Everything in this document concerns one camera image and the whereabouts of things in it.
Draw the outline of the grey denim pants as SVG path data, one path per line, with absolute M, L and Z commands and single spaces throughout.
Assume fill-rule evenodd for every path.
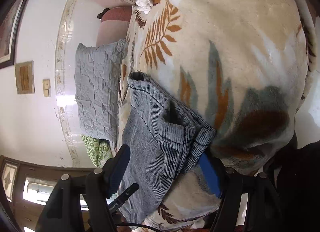
M 127 84 L 131 109 L 122 142 L 130 148 L 130 161 L 120 188 L 137 183 L 139 189 L 120 210 L 128 222 L 142 223 L 179 174 L 196 166 L 215 130 L 149 75 L 132 72 Z

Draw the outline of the green patterned quilt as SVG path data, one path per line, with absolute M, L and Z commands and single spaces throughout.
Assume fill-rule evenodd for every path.
M 81 139 L 85 144 L 87 154 L 95 167 L 103 167 L 113 157 L 108 140 L 92 138 L 82 134 Z

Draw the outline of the grey quilted pillow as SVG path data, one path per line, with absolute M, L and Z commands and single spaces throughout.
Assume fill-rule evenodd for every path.
M 118 137 L 118 93 L 127 43 L 120 39 L 99 47 L 78 45 L 75 54 L 75 99 L 82 134 L 107 140 Z

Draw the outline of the cream leaf pattern blanket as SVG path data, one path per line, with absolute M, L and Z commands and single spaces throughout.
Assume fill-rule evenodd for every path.
M 294 134 L 316 61 L 305 0 L 153 0 L 134 6 L 121 65 L 118 140 L 130 114 L 129 74 L 149 75 L 215 130 L 204 152 L 252 176 Z M 180 173 L 142 223 L 179 230 L 216 211 L 199 162 Z

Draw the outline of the white crumpled tissue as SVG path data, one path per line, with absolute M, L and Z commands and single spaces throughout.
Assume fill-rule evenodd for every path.
M 153 0 L 135 0 L 137 10 L 144 14 L 149 14 L 152 7 L 154 6 Z

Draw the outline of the small beige switch plate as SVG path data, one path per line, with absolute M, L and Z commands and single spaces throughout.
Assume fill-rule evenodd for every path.
M 44 97 L 51 97 L 51 84 L 50 79 L 42 80 L 43 95 Z

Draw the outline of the dark framed wall picture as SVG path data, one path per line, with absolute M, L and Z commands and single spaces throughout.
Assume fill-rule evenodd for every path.
M 1 23 L 1 69 L 15 63 L 20 22 L 28 0 L 16 0 Z

